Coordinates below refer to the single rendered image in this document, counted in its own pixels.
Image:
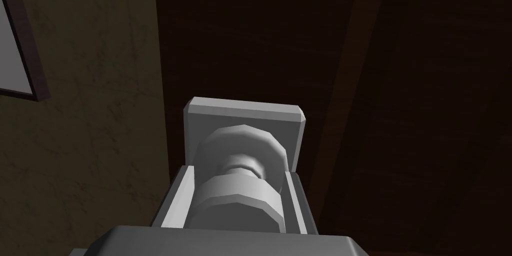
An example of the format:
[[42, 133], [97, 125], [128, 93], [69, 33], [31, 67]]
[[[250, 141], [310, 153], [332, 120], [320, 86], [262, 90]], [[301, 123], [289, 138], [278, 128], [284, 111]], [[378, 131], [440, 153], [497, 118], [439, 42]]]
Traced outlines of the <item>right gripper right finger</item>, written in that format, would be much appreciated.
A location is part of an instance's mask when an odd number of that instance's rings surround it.
[[319, 234], [301, 180], [293, 171], [285, 172], [283, 213], [287, 234]]

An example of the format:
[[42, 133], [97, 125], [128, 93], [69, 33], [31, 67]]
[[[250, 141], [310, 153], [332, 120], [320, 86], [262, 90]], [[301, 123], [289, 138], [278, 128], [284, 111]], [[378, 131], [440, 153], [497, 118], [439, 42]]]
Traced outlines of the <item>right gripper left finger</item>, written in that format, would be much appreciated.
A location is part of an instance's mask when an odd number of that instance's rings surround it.
[[151, 227], [183, 229], [195, 191], [195, 171], [192, 165], [182, 166], [153, 217]]

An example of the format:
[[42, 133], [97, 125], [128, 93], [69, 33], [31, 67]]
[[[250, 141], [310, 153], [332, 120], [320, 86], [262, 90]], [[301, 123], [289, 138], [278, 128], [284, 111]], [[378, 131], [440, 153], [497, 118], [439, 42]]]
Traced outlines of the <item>grey round door knob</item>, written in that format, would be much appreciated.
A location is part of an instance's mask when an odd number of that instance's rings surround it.
[[297, 167], [301, 108], [193, 97], [183, 113], [195, 182], [185, 227], [286, 233], [283, 183]]

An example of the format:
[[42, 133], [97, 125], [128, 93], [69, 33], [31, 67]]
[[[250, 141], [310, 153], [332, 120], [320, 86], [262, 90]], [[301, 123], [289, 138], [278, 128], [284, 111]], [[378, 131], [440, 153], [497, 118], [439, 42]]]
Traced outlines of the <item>dark framed wall picture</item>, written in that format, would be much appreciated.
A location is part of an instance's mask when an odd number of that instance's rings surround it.
[[51, 96], [23, 0], [0, 0], [0, 95], [35, 102]]

